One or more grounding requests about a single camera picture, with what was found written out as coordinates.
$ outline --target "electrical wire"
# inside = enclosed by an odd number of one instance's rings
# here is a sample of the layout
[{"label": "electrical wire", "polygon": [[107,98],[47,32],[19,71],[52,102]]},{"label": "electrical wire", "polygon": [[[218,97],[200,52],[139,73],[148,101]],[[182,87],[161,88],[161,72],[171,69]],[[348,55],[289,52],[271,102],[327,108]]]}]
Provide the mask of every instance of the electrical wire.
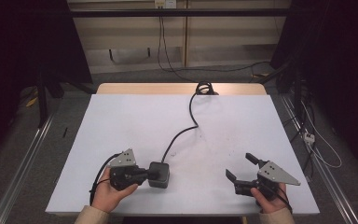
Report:
[{"label": "electrical wire", "polygon": [[164,156],[162,157],[161,163],[163,163],[165,161],[165,157],[167,156],[168,152],[171,149],[171,146],[173,145],[173,142],[176,140],[177,137],[179,137],[179,135],[181,135],[182,133],[185,133],[187,131],[196,129],[199,127],[199,124],[197,123],[197,121],[194,119],[193,116],[193,111],[191,109],[192,103],[193,103],[193,99],[196,95],[215,95],[216,92],[214,92],[213,90],[213,86],[210,82],[206,82],[206,81],[201,81],[196,88],[196,92],[191,96],[190,99],[190,103],[188,104],[188,111],[190,114],[191,119],[193,120],[193,123],[195,124],[194,126],[190,127],[190,128],[186,128],[184,130],[182,130],[181,132],[179,132],[174,138],[173,140],[170,142],[170,144],[168,145],[167,149],[165,150]]},{"label": "electrical wire", "polygon": [[[273,6],[272,6],[273,9],[275,9],[275,0],[273,1]],[[281,36],[280,32],[279,32],[279,29],[278,29],[278,24],[277,24],[277,18],[274,17],[274,21],[275,21],[275,28],[276,28],[276,31],[277,31],[277,34],[278,34],[278,38]]]},{"label": "electrical wire", "polygon": [[[161,48],[161,38],[163,40],[164,43],[164,50],[165,50],[165,56],[167,58],[168,61],[168,65],[170,67],[170,69],[166,69],[163,68],[159,59],[159,52],[160,52],[160,48]],[[205,71],[205,72],[235,72],[235,71],[240,71],[240,70],[244,70],[247,68],[251,68],[252,69],[252,79],[255,76],[253,74],[253,67],[255,65],[261,64],[261,63],[269,63],[267,61],[263,61],[263,62],[258,62],[258,63],[253,63],[251,65],[246,65],[244,67],[240,67],[240,68],[233,68],[233,69],[227,69],[227,70],[220,70],[220,69],[205,69],[205,68],[178,68],[178,69],[173,69],[172,65],[171,65],[171,61],[170,58],[168,56],[168,51],[167,51],[167,44],[166,44],[166,40],[165,40],[165,27],[164,27],[164,19],[162,17],[159,18],[159,41],[158,41],[158,66],[160,67],[161,70],[166,71],[166,72],[173,72],[177,77],[189,81],[189,82],[197,82],[193,79],[187,78],[187,77],[182,77],[179,74],[177,74],[177,72],[180,71]]]},{"label": "electrical wire", "polygon": [[[305,112],[308,116],[308,118],[310,119],[310,114],[308,113],[307,108],[305,107],[304,103],[301,101],[301,104],[304,106]],[[315,155],[316,158],[318,158],[320,161],[322,161],[325,165],[332,167],[332,168],[339,168],[342,166],[342,159],[339,157],[338,153],[334,150],[334,148],[322,137],[322,135],[318,132],[318,130],[316,129],[316,127],[313,125],[313,123],[311,122],[310,125],[312,125],[313,129],[315,130],[315,132],[325,141],[325,143],[330,146],[330,148],[333,150],[333,152],[336,154],[336,156],[339,159],[339,165],[332,165],[330,163],[328,163],[327,161],[325,161],[318,153],[316,153],[314,151],[314,149],[312,148],[312,146],[307,143],[307,145],[310,147],[310,150],[313,152],[313,154]]]},{"label": "electrical wire", "polygon": [[94,183],[92,184],[92,188],[89,191],[89,205],[92,204],[92,201],[94,201],[94,195],[95,195],[95,191],[97,190],[97,187],[99,184],[101,184],[102,182],[106,181],[107,179],[98,182],[98,180],[100,179],[100,175],[103,172],[103,169],[106,167],[107,163],[109,163],[112,159],[116,158],[117,156],[119,156],[120,154],[115,154],[111,157],[109,157],[109,159],[107,159],[104,163],[103,166],[101,166],[100,171],[98,172],[97,176],[95,177]]},{"label": "electrical wire", "polygon": [[[311,109],[311,111],[312,111],[312,119],[310,119],[310,122],[315,123],[315,113],[313,112],[313,108],[312,108],[312,106],[311,106],[311,104],[310,104],[311,98],[312,98],[312,94],[309,92],[308,89],[306,89],[305,91],[307,91],[307,95],[301,94],[301,97],[305,98],[306,104],[310,107],[310,109]],[[306,117],[306,114],[304,113],[304,111],[303,111],[303,113],[302,113],[302,116],[303,116],[303,118],[300,119],[300,120],[301,120],[301,124],[299,124],[299,130],[296,132],[296,135],[290,140],[291,143],[293,142],[293,140],[294,140],[300,133],[301,133],[301,135],[304,134],[304,133],[303,133],[303,128],[305,127],[305,124],[306,124],[305,122],[307,121],[307,117]],[[302,167],[302,171],[303,171],[303,173],[305,173],[305,170],[307,169],[308,163],[311,161],[311,163],[310,163],[310,177],[313,177],[313,173],[314,173],[313,170],[314,170],[314,169],[313,169],[313,162],[312,162],[312,160],[311,160],[311,156],[312,156],[312,154],[313,154],[313,151],[308,151],[308,150],[307,150],[307,146],[305,145],[305,142],[304,142],[304,141],[303,141],[303,144],[304,144],[305,149],[306,149],[306,151],[307,151],[307,153],[308,153],[308,157],[307,157],[307,160],[306,160],[306,162],[304,163],[304,165],[303,165],[303,167]]]},{"label": "electrical wire", "polygon": [[296,118],[296,116],[294,116],[294,117],[292,117],[292,118],[290,118],[290,119],[287,119],[287,120],[283,121],[283,122],[282,122],[283,127],[286,127],[286,125],[289,124],[290,121],[294,120],[295,118]]},{"label": "electrical wire", "polygon": [[[310,119],[310,122],[311,122],[313,125],[315,125],[316,119],[315,119],[315,113],[314,113],[314,111],[313,111],[313,107],[312,107],[312,105],[310,104],[310,99],[311,99],[310,94],[308,95],[308,97],[306,97],[306,99],[308,100],[308,102],[306,103],[306,104],[307,104],[307,107],[310,108],[310,111],[311,111],[311,113],[312,113],[312,119],[309,118],[309,119]],[[314,151],[315,148],[316,148],[316,134],[315,134],[315,129],[314,129],[313,127],[311,127],[310,133],[313,134],[315,141],[314,141],[314,144],[312,145],[312,149],[313,149],[313,150],[312,150],[312,151],[308,151],[308,150],[307,150],[307,152],[308,152],[308,157],[307,157],[307,160],[306,160],[306,162],[305,162],[305,164],[304,164],[304,166],[303,166],[303,168],[302,168],[302,171],[303,171],[303,173],[305,173],[305,170],[307,169],[308,163],[310,162],[310,177],[313,177],[313,162],[312,162],[312,160],[311,160],[311,157],[312,157],[312,155],[313,155],[313,151]],[[307,149],[307,145],[306,145],[305,141],[303,141],[303,144],[305,145],[305,149]]]},{"label": "electrical wire", "polygon": [[293,213],[293,208],[292,208],[292,206],[291,206],[290,203],[289,203],[289,200],[288,200],[288,198],[287,198],[287,195],[286,195],[286,193],[285,193],[281,188],[278,187],[278,189],[283,192],[283,195],[284,195],[284,197],[286,197],[286,199],[284,199],[281,195],[279,195],[279,194],[277,193],[277,191],[272,190],[269,186],[267,186],[267,185],[265,185],[265,184],[263,184],[263,183],[261,183],[261,182],[260,182],[260,186],[262,186],[263,189],[266,189],[266,190],[268,190],[269,192],[271,192],[272,194],[274,194],[279,200],[281,200],[284,204],[286,204],[286,206],[287,206],[287,208],[289,209],[290,213]]},{"label": "electrical wire", "polygon": [[163,41],[164,41],[165,56],[167,57],[168,65],[169,65],[170,68],[171,68],[171,70],[168,70],[168,72],[173,72],[177,77],[179,77],[179,78],[181,78],[181,79],[183,79],[183,80],[186,80],[186,81],[189,81],[189,82],[196,82],[196,81],[193,80],[193,79],[180,76],[180,75],[172,68],[172,65],[171,65],[171,62],[170,62],[170,58],[168,57],[168,52],[167,52],[167,43],[166,43],[166,41],[165,41],[164,19],[163,19],[162,17],[159,17],[159,42],[158,42],[158,65],[159,65],[159,67],[160,67],[162,70],[167,71],[167,70],[165,70],[165,69],[161,66],[161,63],[159,62],[159,49],[160,49],[160,46],[161,46],[161,36],[162,36]]},{"label": "electrical wire", "polygon": [[191,117],[191,119],[193,120],[195,126],[192,126],[192,127],[190,127],[190,128],[186,128],[186,129],[182,130],[181,132],[179,132],[179,133],[173,138],[173,140],[170,142],[170,145],[169,145],[169,146],[167,147],[167,149],[165,150],[165,153],[164,153],[164,156],[162,157],[161,163],[163,163],[163,162],[165,161],[165,157],[167,156],[168,151],[170,151],[173,142],[176,140],[177,137],[179,137],[179,135],[181,135],[182,133],[185,133],[185,132],[187,132],[187,131],[190,131],[190,130],[192,130],[192,129],[196,129],[196,128],[199,127],[199,124],[198,124],[198,123],[196,122],[196,120],[194,119],[193,112],[192,112],[192,110],[191,110],[191,105],[192,105],[193,99],[194,99],[194,97],[195,97],[196,95],[197,95],[197,93],[195,92],[195,93],[193,94],[193,96],[191,96],[190,103],[189,103],[189,106],[188,106],[188,109],[189,109],[189,112],[190,112],[190,117]]}]

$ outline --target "white table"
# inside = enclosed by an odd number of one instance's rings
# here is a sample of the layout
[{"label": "white table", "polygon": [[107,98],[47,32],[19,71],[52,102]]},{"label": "white table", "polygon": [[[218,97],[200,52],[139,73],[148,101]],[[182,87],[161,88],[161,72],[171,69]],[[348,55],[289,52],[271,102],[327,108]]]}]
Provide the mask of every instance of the white table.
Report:
[{"label": "white table", "polygon": [[[190,96],[93,95],[46,211],[61,216],[78,214],[89,203],[98,170],[113,154],[131,147],[142,168],[161,161],[172,138],[193,126],[188,113]],[[319,213],[268,95],[196,96],[192,108],[200,127],[178,137],[168,153],[169,186],[150,188],[145,181],[120,203],[115,214],[255,214],[259,211],[255,199],[236,195],[225,176],[228,169],[238,179],[256,179],[258,167],[245,159],[246,152],[274,161],[301,182],[299,187],[287,187],[294,214]]]}]

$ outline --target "grey floor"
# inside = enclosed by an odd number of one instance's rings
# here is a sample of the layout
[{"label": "grey floor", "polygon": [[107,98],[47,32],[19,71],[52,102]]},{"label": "grey floor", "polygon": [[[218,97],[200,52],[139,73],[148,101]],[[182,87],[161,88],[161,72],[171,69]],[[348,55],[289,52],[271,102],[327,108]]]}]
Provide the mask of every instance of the grey floor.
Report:
[{"label": "grey floor", "polygon": [[[223,64],[225,65],[207,68],[234,69],[242,68],[248,63],[237,65]],[[92,87],[97,87],[103,82],[184,82],[173,73],[161,71],[157,67],[151,68],[146,66],[145,68],[147,70],[140,70],[138,67],[138,69],[135,69],[136,71],[130,71],[130,66],[126,68],[123,65],[120,66],[119,72],[93,74],[94,84]],[[270,71],[272,71],[271,68],[266,64],[260,64],[253,68],[254,74],[265,74]],[[212,83],[244,83],[251,81],[252,70],[244,69],[229,73],[190,70],[181,71],[180,75],[195,80],[209,80]],[[71,223],[76,219],[75,217],[57,217],[45,213],[49,197],[55,188],[56,180],[60,176],[90,101],[90,96],[86,93],[78,91],[67,84],[62,85],[65,89],[65,95],[62,99],[48,98],[48,107],[51,109],[57,106],[57,113],[53,118],[44,142],[41,144],[37,155],[35,155],[32,169],[26,175],[19,194],[15,195],[16,201],[10,207],[11,209],[7,217],[4,217],[4,221],[1,223]],[[282,122],[290,119],[286,107],[282,102],[282,97],[290,98],[290,93],[284,95],[277,93],[273,80],[267,83],[265,87],[276,106]],[[25,89],[22,94],[26,94],[31,89]],[[27,101],[24,101],[19,105],[19,110],[13,119],[10,132],[0,146],[0,200],[20,166],[21,160],[36,133],[38,125],[37,102],[36,105],[30,107],[26,107],[26,103]],[[328,118],[324,116],[323,109],[318,107],[317,99],[313,101],[313,108],[315,110],[318,131],[337,150],[343,161],[342,167],[330,169],[330,171],[342,188],[343,193],[353,208],[353,212],[358,218],[358,160],[352,156],[345,140],[335,134],[334,127],[331,126]],[[284,127],[288,138],[291,139],[296,134],[294,124],[289,122]],[[293,141],[292,146],[297,155],[298,162],[304,164],[307,152],[302,140],[297,137]],[[317,146],[326,161],[337,163],[337,157],[325,143],[318,141]],[[305,170],[305,175],[310,175],[310,166]],[[332,197],[316,168],[309,184],[321,214],[295,217],[296,223],[350,223],[344,220],[344,217],[337,208],[337,202]],[[259,223],[257,216],[247,218],[249,223]],[[120,223],[121,220],[122,217],[112,216],[110,221],[111,223]]]}]

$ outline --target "metal rail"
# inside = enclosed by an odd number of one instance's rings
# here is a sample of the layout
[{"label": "metal rail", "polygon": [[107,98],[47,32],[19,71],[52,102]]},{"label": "metal rail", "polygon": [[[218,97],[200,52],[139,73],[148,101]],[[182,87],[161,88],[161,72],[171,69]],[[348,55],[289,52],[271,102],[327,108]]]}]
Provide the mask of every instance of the metal rail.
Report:
[{"label": "metal rail", "polygon": [[[286,110],[291,118],[293,118],[293,123],[299,132],[300,130],[300,122],[297,120],[294,111],[293,102],[290,100],[289,97],[282,96],[282,101]],[[314,149],[315,153],[322,158],[321,153],[319,152],[318,148]],[[316,168],[318,169],[319,174],[324,181],[330,195],[333,198],[333,201],[336,203],[336,206],[341,213],[342,217],[347,224],[358,224],[358,217],[356,216],[354,209],[351,206],[350,201],[348,200],[347,196],[345,195],[342,188],[339,186],[338,182],[334,178],[333,174],[331,173],[329,167],[325,165],[323,162],[319,161],[317,158],[312,157],[312,161],[314,162]]]},{"label": "metal rail", "polygon": [[17,197],[19,196],[22,185],[25,182],[25,178],[32,168],[34,159],[36,158],[37,152],[42,146],[43,140],[48,133],[48,129],[50,128],[51,122],[57,112],[57,109],[58,106],[56,105],[55,108],[53,108],[51,114],[48,116],[48,119],[45,124],[41,128],[37,129],[33,142],[28,147],[28,151],[22,159],[19,169],[11,179],[11,182],[7,190],[5,191],[4,196],[0,201],[0,224],[4,224],[7,221],[7,217],[11,211],[11,208],[13,207]]},{"label": "metal rail", "polygon": [[291,8],[183,8],[183,9],[73,9],[59,10],[22,10],[27,16],[51,16],[71,18],[95,17],[286,17],[309,16],[313,9]]}]

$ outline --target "power cord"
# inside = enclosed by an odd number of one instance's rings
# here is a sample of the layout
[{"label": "power cord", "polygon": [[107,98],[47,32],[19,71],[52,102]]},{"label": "power cord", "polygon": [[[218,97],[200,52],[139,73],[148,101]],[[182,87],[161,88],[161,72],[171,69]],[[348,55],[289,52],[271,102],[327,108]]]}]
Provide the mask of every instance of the power cord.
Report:
[{"label": "power cord", "polygon": [[260,185],[262,186],[263,189],[268,190],[268,191],[271,192],[274,196],[276,196],[279,200],[281,200],[284,204],[286,204],[286,206],[287,206],[287,208],[289,209],[290,213],[293,214],[293,208],[292,208],[292,206],[291,206],[290,203],[289,203],[289,199],[287,198],[286,193],[285,193],[281,188],[278,188],[278,189],[283,193],[283,195],[284,195],[284,197],[285,197],[286,199],[284,199],[281,195],[279,195],[279,194],[277,193],[277,191],[271,189],[269,186],[267,186],[267,185],[265,185],[265,184],[263,184],[263,183],[260,183]]},{"label": "power cord", "polygon": [[[306,95],[304,95],[304,94],[301,93],[301,97],[304,98],[305,105],[306,105],[306,106],[309,106],[309,107],[310,107],[310,110],[311,110],[311,112],[312,112],[312,119],[309,118],[309,119],[310,119],[310,122],[311,122],[311,123],[315,123],[315,120],[316,120],[316,119],[315,119],[315,113],[313,112],[312,105],[310,104],[310,103],[311,103],[311,99],[312,99],[312,94],[311,94],[311,92],[308,90],[308,88],[306,88],[305,90],[301,88],[301,91],[307,91]],[[304,111],[302,111],[302,114],[301,114],[301,115],[295,115],[295,116],[292,117],[291,119],[295,119],[295,118],[300,119],[299,130],[296,132],[296,135],[292,137],[292,139],[290,140],[290,143],[292,143],[297,136],[299,136],[299,135],[304,136],[303,130],[304,130],[304,128],[305,128],[305,126],[306,126],[306,122],[307,122],[307,116],[306,116],[306,114],[305,114]],[[313,128],[312,128],[312,130],[311,130],[311,133],[313,134],[313,136],[315,136],[315,131],[314,131]],[[307,150],[307,145],[305,145],[305,149],[306,149],[306,151],[307,151],[307,153],[308,153],[308,157],[307,157],[306,162],[304,163],[304,165],[303,165],[303,167],[302,167],[302,171],[303,171],[303,173],[305,173],[305,171],[306,171],[306,169],[307,169],[307,167],[308,167],[308,164],[310,163],[310,175],[309,175],[309,177],[312,178],[312,177],[313,177],[313,172],[314,172],[313,170],[314,170],[314,169],[313,169],[313,162],[311,161],[311,156],[312,156],[312,154],[313,154],[313,151],[308,151],[308,150]]]},{"label": "power cord", "polygon": [[120,153],[109,157],[109,159],[107,159],[106,162],[103,163],[103,166],[101,166],[101,169],[98,172],[97,176],[95,177],[94,183],[92,184],[92,188],[89,191],[89,205],[91,205],[92,202],[94,201],[94,195],[95,195],[95,191],[97,190],[98,185],[103,183],[104,181],[109,180],[109,179],[105,179],[105,180],[98,182],[98,180],[100,179],[100,175],[103,172],[103,169],[106,167],[107,163],[109,163],[112,159],[116,158],[119,155],[120,155]]},{"label": "power cord", "polygon": [[[159,52],[160,52],[160,49],[161,49],[161,38],[162,38],[163,43],[164,43],[165,56],[166,56],[166,58],[167,58],[168,65],[169,65],[170,69],[163,68],[162,65],[161,65],[160,59],[159,59]],[[256,65],[258,65],[258,64],[261,64],[261,63],[269,63],[269,62],[267,62],[267,61],[258,62],[258,63],[253,63],[253,64],[251,64],[251,65],[247,65],[247,66],[244,66],[244,67],[241,67],[241,68],[234,68],[234,69],[227,69],[227,70],[204,69],[204,68],[178,68],[178,69],[173,69],[173,67],[172,67],[172,65],[171,65],[170,58],[169,58],[169,56],[168,56],[167,44],[166,44],[166,40],[165,40],[164,19],[163,19],[162,17],[159,17],[158,66],[159,66],[160,69],[163,70],[163,71],[173,72],[177,77],[179,77],[179,78],[181,78],[181,79],[183,79],[183,80],[197,83],[197,81],[195,81],[195,80],[193,80],[193,79],[180,76],[177,72],[180,72],[180,71],[235,72],[235,71],[240,71],[240,70],[244,70],[244,69],[247,69],[247,68],[251,68],[251,69],[252,69],[252,78],[251,78],[251,80],[249,81],[249,83],[250,83],[250,82],[252,82],[252,80],[253,80],[254,77],[260,76],[260,75],[258,75],[258,74],[256,74],[256,75],[254,74],[253,67],[256,66]]]},{"label": "power cord", "polygon": [[[305,112],[308,116],[308,118],[310,119],[310,114],[308,113],[307,108],[305,107],[304,103],[301,101],[301,104],[304,106]],[[336,150],[324,139],[324,137],[318,132],[318,130],[316,129],[316,127],[313,125],[313,123],[311,122],[310,125],[313,127],[313,129],[315,130],[315,132],[325,141],[325,143],[333,150],[333,152],[336,154],[336,156],[339,159],[339,165],[332,165],[330,163],[328,163],[327,161],[325,161],[318,153],[316,153],[314,151],[314,149],[312,148],[312,146],[310,145],[310,143],[306,143],[309,147],[310,150],[314,153],[315,157],[317,159],[319,159],[321,162],[323,162],[325,165],[332,167],[332,168],[339,168],[342,166],[342,159],[339,157],[338,153],[336,152]]]},{"label": "power cord", "polygon": [[161,163],[163,163],[165,161],[165,157],[167,156],[168,151],[170,151],[171,146],[173,144],[173,142],[176,140],[177,137],[179,137],[179,135],[181,135],[182,133],[185,133],[187,131],[190,131],[192,129],[196,129],[199,127],[199,124],[196,122],[196,120],[194,119],[193,116],[193,112],[191,109],[191,105],[193,103],[193,99],[196,95],[216,95],[217,93],[213,90],[212,84],[210,82],[207,81],[201,81],[196,88],[196,92],[191,96],[190,99],[190,103],[188,104],[188,111],[190,113],[190,117],[194,122],[194,126],[190,127],[190,128],[186,128],[184,130],[182,130],[181,132],[179,132],[174,138],[173,140],[170,142],[170,144],[168,145],[168,148],[165,150],[164,156],[162,157]]}]

